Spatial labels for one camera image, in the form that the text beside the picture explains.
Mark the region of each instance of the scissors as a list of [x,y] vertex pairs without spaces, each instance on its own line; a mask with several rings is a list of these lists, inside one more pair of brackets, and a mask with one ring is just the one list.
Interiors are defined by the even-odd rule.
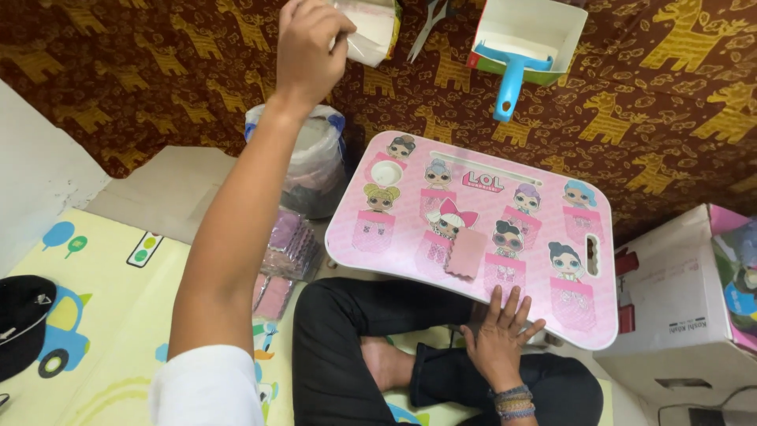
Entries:
[[428,38],[428,35],[431,33],[431,28],[436,25],[437,22],[442,20],[445,17],[454,16],[457,14],[457,11],[452,9],[452,1],[453,0],[447,0],[447,4],[441,8],[441,11],[436,15],[434,15],[434,9],[436,8],[436,4],[440,0],[431,0],[430,2],[426,0],[426,4],[428,5],[428,15],[426,16],[426,24],[423,26],[423,29],[420,33],[418,33],[418,38],[416,39],[416,42],[413,43],[413,47],[410,49],[410,53],[407,55],[407,60],[410,61],[412,64],[413,61],[416,60],[416,57],[418,54],[423,50],[423,45],[425,44],[426,39]]

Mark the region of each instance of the yellow mat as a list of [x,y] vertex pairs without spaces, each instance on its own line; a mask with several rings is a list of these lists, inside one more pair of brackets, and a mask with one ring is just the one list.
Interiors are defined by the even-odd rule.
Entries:
[[[0,423],[150,425],[148,387],[165,362],[173,298],[189,246],[78,210],[62,221],[69,224],[48,233],[11,272],[48,278],[59,289],[38,361],[0,383],[0,393],[11,395],[0,409]],[[255,346],[268,346],[269,353],[256,367],[268,425],[294,424],[291,306],[303,285],[278,324],[254,321]],[[446,346],[449,334],[438,327],[392,340],[410,351],[418,341]],[[398,421],[424,426],[453,425],[475,414],[454,404],[408,409],[401,393],[386,400]]]

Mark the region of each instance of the bracelet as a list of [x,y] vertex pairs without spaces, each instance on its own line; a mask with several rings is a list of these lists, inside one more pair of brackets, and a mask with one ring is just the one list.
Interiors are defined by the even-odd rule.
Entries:
[[494,399],[494,409],[504,420],[531,417],[536,412],[534,404],[531,403],[534,396],[526,385],[497,394],[489,389],[489,397]]

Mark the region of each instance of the white box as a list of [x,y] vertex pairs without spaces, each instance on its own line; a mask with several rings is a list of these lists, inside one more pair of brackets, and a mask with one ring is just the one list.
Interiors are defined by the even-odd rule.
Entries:
[[[619,249],[639,261],[622,277],[635,329],[594,358],[651,403],[717,405],[737,388],[757,384],[757,358],[733,343],[712,251],[711,226],[725,231],[722,222],[734,218],[746,220],[701,205]],[[757,404],[731,409],[755,411]]]

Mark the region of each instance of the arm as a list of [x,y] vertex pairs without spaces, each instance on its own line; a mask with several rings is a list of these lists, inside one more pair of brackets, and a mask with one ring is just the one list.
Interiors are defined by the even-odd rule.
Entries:
[[[526,296],[521,308],[517,309],[519,295],[520,287],[513,287],[505,303],[505,309],[500,309],[502,287],[496,286],[491,294],[489,311],[478,331],[478,336],[473,337],[470,328],[461,327],[463,336],[466,338],[468,356],[478,372],[489,383],[491,390],[498,395],[523,386],[519,372],[522,347],[547,323],[540,319],[521,332],[528,318],[528,311],[531,309],[531,297]],[[528,405],[530,402],[531,400],[527,397],[519,398],[519,403]],[[502,426],[538,426],[533,415],[511,419],[507,414],[514,412],[508,409],[512,406],[503,407],[505,407],[503,410],[497,407],[502,417]]]
[[281,11],[276,93],[210,204],[184,268],[168,358],[208,345],[253,355],[252,293],[276,220],[299,129],[344,74],[344,37],[355,26],[320,0],[291,0]]

